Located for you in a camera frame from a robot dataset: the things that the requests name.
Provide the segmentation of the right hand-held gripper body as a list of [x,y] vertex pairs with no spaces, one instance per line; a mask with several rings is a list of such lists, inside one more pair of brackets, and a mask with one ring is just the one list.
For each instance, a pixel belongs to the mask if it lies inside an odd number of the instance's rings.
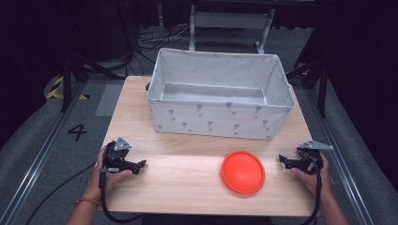
[[298,168],[307,174],[319,172],[323,168],[321,150],[333,150],[333,146],[314,140],[300,143],[297,147],[298,154],[301,156]]

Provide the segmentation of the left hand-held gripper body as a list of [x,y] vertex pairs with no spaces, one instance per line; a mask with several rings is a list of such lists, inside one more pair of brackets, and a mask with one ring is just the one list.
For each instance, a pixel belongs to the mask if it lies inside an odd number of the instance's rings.
[[102,168],[109,173],[131,170],[130,163],[125,160],[130,148],[131,145],[122,137],[118,137],[116,141],[109,142],[103,154]]

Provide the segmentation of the person's right hand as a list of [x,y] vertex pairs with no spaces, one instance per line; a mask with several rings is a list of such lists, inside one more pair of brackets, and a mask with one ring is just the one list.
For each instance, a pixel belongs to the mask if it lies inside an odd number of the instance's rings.
[[[330,180],[330,174],[329,174],[329,162],[325,158],[323,154],[320,154],[320,157],[323,160],[323,168],[320,171],[320,177],[321,177],[321,182],[322,182],[322,188],[321,188],[321,197],[324,196],[329,196],[332,194],[332,184]],[[306,172],[303,172],[297,168],[292,168],[290,170],[292,174],[294,174],[298,179],[304,182],[306,187],[313,193],[316,193],[316,187],[317,187],[317,178],[315,175],[309,175]]]

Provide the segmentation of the orange round plate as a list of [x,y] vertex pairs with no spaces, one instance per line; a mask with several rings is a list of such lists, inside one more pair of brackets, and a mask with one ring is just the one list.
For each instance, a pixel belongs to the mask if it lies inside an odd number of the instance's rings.
[[265,183],[266,171],[260,159],[247,151],[229,153],[222,162],[224,183],[239,194],[254,194]]

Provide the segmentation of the black tripod stand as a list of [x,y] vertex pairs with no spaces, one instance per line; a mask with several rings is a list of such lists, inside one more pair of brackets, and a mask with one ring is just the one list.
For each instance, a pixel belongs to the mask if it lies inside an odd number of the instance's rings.
[[325,105],[326,105],[326,94],[327,94],[327,86],[328,86],[328,77],[329,70],[327,67],[327,63],[325,59],[319,59],[313,61],[311,63],[305,64],[301,67],[294,69],[291,72],[286,74],[286,78],[288,80],[303,74],[307,73],[304,80],[301,82],[301,85],[305,89],[313,89],[317,83],[319,83],[318,87],[318,98],[317,98],[317,109],[320,115],[325,118]]
[[64,99],[61,112],[65,112],[72,102],[71,76],[74,76],[78,83],[88,81],[88,70],[84,65],[89,65],[95,71],[105,75],[112,80],[123,80],[123,77],[114,74],[109,68],[101,66],[99,63],[90,60],[80,54],[70,53],[66,56],[63,63],[63,90]]

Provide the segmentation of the white fabric storage box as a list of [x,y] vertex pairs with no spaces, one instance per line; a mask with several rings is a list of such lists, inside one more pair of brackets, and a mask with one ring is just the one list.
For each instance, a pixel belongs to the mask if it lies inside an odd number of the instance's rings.
[[158,132],[262,140],[296,107],[276,54],[163,48],[147,98]]

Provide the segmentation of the yellow black hazard tape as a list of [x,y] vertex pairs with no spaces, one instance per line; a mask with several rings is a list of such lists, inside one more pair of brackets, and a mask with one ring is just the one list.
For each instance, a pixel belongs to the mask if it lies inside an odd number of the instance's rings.
[[58,99],[63,99],[64,95],[58,92],[58,88],[60,87],[61,82],[64,81],[64,78],[62,75],[59,75],[56,80],[54,81],[54,84],[52,88],[50,89],[49,93],[47,94],[46,98],[58,98]]

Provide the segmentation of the metal floor rail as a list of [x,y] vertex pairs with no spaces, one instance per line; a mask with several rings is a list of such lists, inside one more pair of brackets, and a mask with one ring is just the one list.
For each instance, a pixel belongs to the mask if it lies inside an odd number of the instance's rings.
[[7,208],[4,211],[3,216],[0,217],[0,225],[11,225],[15,217],[19,214],[33,185],[35,185],[38,176],[47,161],[47,158],[54,149],[54,142],[59,136],[60,130],[64,126],[65,121],[69,116],[69,112],[79,99],[80,94],[84,91],[85,86],[85,82],[78,82],[75,84],[75,87],[72,89],[71,92],[71,97],[68,101],[69,105],[63,112],[60,112],[57,115],[56,120],[54,121],[51,130],[47,134],[43,145],[39,148],[36,157],[30,164],[27,172],[24,174],[23,180],[19,184],[18,189],[15,191],[13,198],[11,199]]
[[306,98],[309,100],[311,109],[314,112],[314,117],[317,123],[322,129],[322,133],[326,139],[326,143],[331,146],[330,150],[326,150],[329,154],[329,158],[334,164],[335,170],[339,174],[341,184],[344,187],[344,191],[350,201],[350,204],[355,212],[356,218],[360,225],[375,225],[373,219],[368,211],[365,202],[362,199],[357,183],[348,167],[348,164],[344,160],[342,152],[339,148],[336,139],[334,138],[329,123],[318,110],[317,98],[313,90],[304,91]]

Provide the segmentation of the grey metal frame stand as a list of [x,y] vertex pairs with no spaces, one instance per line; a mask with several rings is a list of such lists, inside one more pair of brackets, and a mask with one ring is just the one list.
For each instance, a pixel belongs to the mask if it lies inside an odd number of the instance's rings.
[[270,9],[266,14],[203,12],[198,11],[196,5],[191,5],[189,50],[195,51],[195,29],[197,27],[257,29],[262,30],[262,37],[254,42],[254,46],[258,53],[264,54],[274,14],[274,9]]

